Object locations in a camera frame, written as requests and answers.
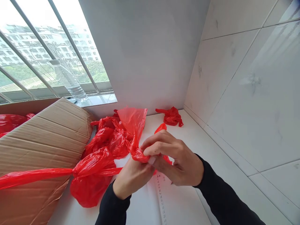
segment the black sleeve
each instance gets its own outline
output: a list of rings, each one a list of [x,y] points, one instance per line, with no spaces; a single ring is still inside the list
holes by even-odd
[[[214,172],[210,164],[197,156],[203,162],[204,174],[201,183],[195,188],[202,192],[220,225],[265,225],[256,213],[240,200],[235,191]]]
[[[130,198],[119,199],[113,192],[113,183],[108,186],[100,203],[99,215],[95,225],[125,225],[126,210],[130,205]]]

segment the metal bar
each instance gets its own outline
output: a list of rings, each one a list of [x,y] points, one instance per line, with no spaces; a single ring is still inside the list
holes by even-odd
[[[46,52],[49,54],[49,56],[51,57],[51,59],[56,59],[56,57],[54,56],[54,54],[51,52],[51,50],[48,48],[48,46],[46,45],[46,43],[43,41],[42,37],[38,34],[37,30],[34,28],[34,26],[32,25],[32,23],[29,21],[29,19],[25,15],[25,13],[22,11],[22,9],[18,5],[18,3],[15,0],[10,0],[10,2],[13,4],[13,6],[19,12],[19,14],[23,18],[23,20],[29,26],[29,28],[31,29],[32,33],[34,33],[34,35],[37,37],[37,39],[42,44],[42,46],[44,47],[44,49],[46,50]]]
[[[55,92],[55,90],[51,87],[51,85],[39,74],[39,72],[34,68],[33,65],[30,64],[30,62],[22,55],[21,52],[11,43],[8,38],[5,36],[4,33],[0,30],[0,37],[6,42],[6,44],[20,57],[20,59],[28,66],[31,71],[44,83],[44,85],[49,88],[49,90],[56,96],[59,97],[59,95]]]
[[[38,98],[35,97],[25,86],[23,86],[19,81],[17,81],[14,77],[12,77],[4,68],[0,66],[0,71],[12,82],[14,82],[19,88],[21,88],[26,94],[28,94],[32,99],[37,100]]]
[[[66,27],[64,21],[62,20],[60,14],[59,14],[59,12],[58,12],[58,10],[57,10],[55,4],[54,4],[54,2],[53,2],[52,0],[48,0],[48,2],[49,2],[49,4],[51,5],[51,7],[52,7],[52,9],[53,9],[53,11],[54,11],[54,13],[55,13],[55,15],[56,15],[58,21],[60,22],[60,25],[62,26],[62,29],[63,29],[64,32],[66,33],[66,36],[68,37],[69,42],[71,43],[72,47],[74,48],[74,51],[76,52],[76,54],[77,54],[77,56],[78,56],[78,58],[79,58],[79,60],[80,60],[80,62],[81,62],[81,64],[82,64],[82,66],[83,66],[85,72],[87,73],[88,78],[90,78],[90,80],[91,80],[91,82],[92,82],[92,84],[93,84],[95,90],[96,90],[97,93],[99,94],[100,91],[99,91],[99,89],[98,89],[98,87],[97,87],[97,85],[96,85],[96,83],[95,83],[95,81],[94,81],[92,75],[90,74],[90,71],[88,70],[88,68],[87,68],[87,66],[86,66],[86,64],[85,64],[85,62],[83,61],[82,56],[81,56],[81,54],[79,53],[79,51],[78,51],[78,49],[77,49],[77,47],[76,47],[76,45],[75,45],[75,43],[74,43],[74,41],[73,41],[73,39],[72,39],[72,37],[71,37],[69,31],[68,31],[68,29],[67,29],[67,27]]]
[[[13,101],[10,99],[10,98],[8,98],[8,97],[6,97],[4,94],[2,94],[1,92],[0,92],[0,97],[1,98],[3,98],[5,101],[7,101],[8,103],[13,103]]]

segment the red plastic bag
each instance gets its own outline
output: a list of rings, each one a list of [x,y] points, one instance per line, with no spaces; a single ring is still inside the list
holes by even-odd
[[[81,206],[90,208],[99,203],[112,176],[118,174],[121,169],[116,168],[113,156],[104,147],[104,149],[89,154],[74,169],[51,168],[6,174],[0,177],[0,190],[39,180],[73,175],[74,179],[70,186],[71,194]]]
[[[164,109],[156,109],[155,110],[158,113],[164,113],[165,117],[163,118],[163,122],[167,125],[176,126],[179,122],[179,127],[183,126],[181,115],[178,112],[178,109],[175,107],[172,107],[169,110]]]
[[[85,147],[82,159],[105,146],[108,147],[115,159],[121,159],[128,155],[133,137],[126,131],[117,116],[118,114],[115,113],[113,117],[105,117],[91,122],[92,126],[98,126],[98,128],[95,137]]]
[[[33,113],[27,114],[25,117],[13,114],[1,114],[0,115],[0,137],[11,132],[16,127],[25,123],[27,120],[34,116]]]
[[[130,146],[131,157],[141,163],[147,163],[150,158],[149,156],[144,156],[138,147],[145,126],[146,114],[147,109],[123,108],[118,110],[123,126],[133,136]]]

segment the finger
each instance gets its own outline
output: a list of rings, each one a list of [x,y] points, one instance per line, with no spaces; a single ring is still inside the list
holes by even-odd
[[[157,141],[153,145],[149,146],[144,150],[144,155],[158,155],[163,154],[170,156],[174,159],[178,158],[178,150],[172,144]]]
[[[150,157],[149,162],[156,168],[159,172],[166,175],[173,183],[178,184],[180,180],[180,170],[175,166],[167,163],[161,156]]]
[[[165,142],[171,144],[175,138],[166,130],[161,130],[157,132],[155,135],[148,137],[144,143],[141,145],[141,150],[145,150],[149,146],[153,145],[155,142]]]

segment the building window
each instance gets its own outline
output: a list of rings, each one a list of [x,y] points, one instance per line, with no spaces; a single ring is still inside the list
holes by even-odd
[[[11,62],[12,61],[12,59],[11,58],[9,58],[9,57],[4,57],[3,58],[5,61],[9,61],[9,62]]]

